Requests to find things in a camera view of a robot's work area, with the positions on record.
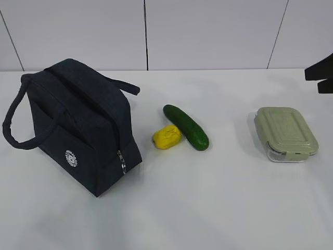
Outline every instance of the yellow pepper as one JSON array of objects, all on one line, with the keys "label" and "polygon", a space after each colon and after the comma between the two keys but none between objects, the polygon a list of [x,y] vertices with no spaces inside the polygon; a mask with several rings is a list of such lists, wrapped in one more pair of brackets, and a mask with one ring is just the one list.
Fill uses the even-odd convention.
[{"label": "yellow pepper", "polygon": [[181,137],[180,130],[175,125],[169,125],[157,131],[152,140],[156,148],[168,149],[179,143]]}]

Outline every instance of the green cucumber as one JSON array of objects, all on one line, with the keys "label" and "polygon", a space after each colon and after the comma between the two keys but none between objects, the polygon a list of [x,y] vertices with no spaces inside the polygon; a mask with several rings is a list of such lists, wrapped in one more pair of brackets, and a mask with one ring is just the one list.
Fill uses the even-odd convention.
[{"label": "green cucumber", "polygon": [[209,146],[209,139],[204,130],[180,108],[167,104],[163,107],[165,116],[185,135],[190,144],[199,151]]}]

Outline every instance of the bag handle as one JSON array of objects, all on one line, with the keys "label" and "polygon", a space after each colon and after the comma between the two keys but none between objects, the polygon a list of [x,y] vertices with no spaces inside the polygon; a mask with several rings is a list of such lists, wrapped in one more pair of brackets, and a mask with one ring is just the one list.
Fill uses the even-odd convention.
[{"label": "bag handle", "polygon": [[15,148],[26,149],[26,150],[33,149],[33,148],[40,146],[57,128],[60,116],[66,110],[65,107],[59,103],[59,105],[56,107],[56,110],[54,112],[53,121],[51,122],[49,127],[47,127],[42,133],[40,133],[39,135],[36,135],[36,137],[34,137],[28,141],[25,141],[25,142],[16,141],[11,134],[11,128],[10,128],[11,120],[15,113],[15,110],[17,109],[17,107],[20,104],[20,102],[22,101],[25,93],[27,92],[28,86],[29,86],[29,80],[26,80],[22,83],[19,93],[17,94],[13,103],[11,104],[11,106],[6,114],[5,120],[2,124],[2,129],[3,129],[2,132],[3,132],[3,135],[4,135],[5,139],[7,140],[7,142]]},{"label": "bag handle", "polygon": [[138,95],[140,93],[140,88],[138,86],[132,85],[128,82],[123,82],[115,79],[105,77],[108,81],[115,84],[115,86],[123,91],[126,91],[132,95]]}]

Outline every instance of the white table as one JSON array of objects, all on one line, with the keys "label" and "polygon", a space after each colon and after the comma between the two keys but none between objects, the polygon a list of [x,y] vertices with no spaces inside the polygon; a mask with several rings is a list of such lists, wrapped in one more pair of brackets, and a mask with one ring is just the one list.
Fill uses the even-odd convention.
[{"label": "white table", "polygon": [[[102,72],[141,87],[127,95],[143,163],[95,198],[41,150],[0,136],[1,250],[333,249],[333,95],[317,93],[301,69]],[[22,72],[0,73],[0,120]],[[174,104],[211,140],[155,149]],[[299,110],[319,142],[301,164],[270,162],[253,123],[264,106]],[[33,136],[28,100],[12,125]]]}]

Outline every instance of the food container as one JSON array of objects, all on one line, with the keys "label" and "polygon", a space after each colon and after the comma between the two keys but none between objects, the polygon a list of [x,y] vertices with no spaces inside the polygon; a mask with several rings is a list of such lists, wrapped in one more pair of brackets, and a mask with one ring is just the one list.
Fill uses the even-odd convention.
[{"label": "food container", "polygon": [[293,108],[260,108],[254,123],[271,161],[300,163],[318,151],[318,142],[308,124]]}]

